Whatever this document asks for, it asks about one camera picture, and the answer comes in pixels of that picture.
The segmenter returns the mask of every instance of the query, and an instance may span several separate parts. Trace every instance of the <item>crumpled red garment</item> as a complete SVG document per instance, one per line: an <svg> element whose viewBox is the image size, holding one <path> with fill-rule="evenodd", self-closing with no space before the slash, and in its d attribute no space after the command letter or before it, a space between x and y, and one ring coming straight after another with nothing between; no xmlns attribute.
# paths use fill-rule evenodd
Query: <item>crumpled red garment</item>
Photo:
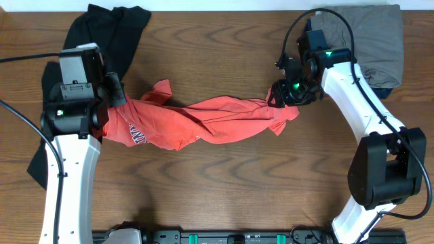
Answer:
<svg viewBox="0 0 434 244"><path fill-rule="evenodd" d="M274 108L265 100L228 96L185 108L164 106L172 97L169 80L159 81L140 100L125 96L127 104L108 110L103 135L127 146L149 142L160 148L180 150L198 139L213 144L236 142L266 128L279 135L286 121L299 114L296 107Z"/></svg>

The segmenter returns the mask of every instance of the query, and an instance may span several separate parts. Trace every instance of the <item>green strip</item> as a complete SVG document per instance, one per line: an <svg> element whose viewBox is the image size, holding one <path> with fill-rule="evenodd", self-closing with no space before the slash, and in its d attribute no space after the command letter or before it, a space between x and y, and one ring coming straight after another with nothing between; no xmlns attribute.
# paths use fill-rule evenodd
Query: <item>green strip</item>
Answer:
<svg viewBox="0 0 434 244"><path fill-rule="evenodd" d="M286 236L285 235L277 235L277 244L286 244Z"/></svg>
<svg viewBox="0 0 434 244"><path fill-rule="evenodd" d="M190 235L189 236L189 244L198 244L199 237L197 235Z"/></svg>

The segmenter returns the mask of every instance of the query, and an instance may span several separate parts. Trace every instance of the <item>gray fabric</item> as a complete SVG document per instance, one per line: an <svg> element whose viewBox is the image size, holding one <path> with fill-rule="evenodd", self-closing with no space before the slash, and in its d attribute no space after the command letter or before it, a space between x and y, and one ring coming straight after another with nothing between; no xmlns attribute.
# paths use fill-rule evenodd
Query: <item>gray fabric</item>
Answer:
<svg viewBox="0 0 434 244"><path fill-rule="evenodd" d="M402 17L399 5L328 7L341 14L353 29L355 56L375 88L401 85L404 64ZM333 14L311 18L312 30L322 30L331 48L351 47L343 22Z"/></svg>

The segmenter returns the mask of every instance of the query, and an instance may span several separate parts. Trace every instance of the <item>white wall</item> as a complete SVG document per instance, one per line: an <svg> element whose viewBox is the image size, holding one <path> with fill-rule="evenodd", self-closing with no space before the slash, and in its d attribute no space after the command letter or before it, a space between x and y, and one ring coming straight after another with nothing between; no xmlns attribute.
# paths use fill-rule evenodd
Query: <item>white wall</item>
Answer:
<svg viewBox="0 0 434 244"><path fill-rule="evenodd" d="M434 9L434 0L0 0L7 12L84 12L88 3L112 9L140 6L151 11L307 10L328 5L400 4Z"/></svg>

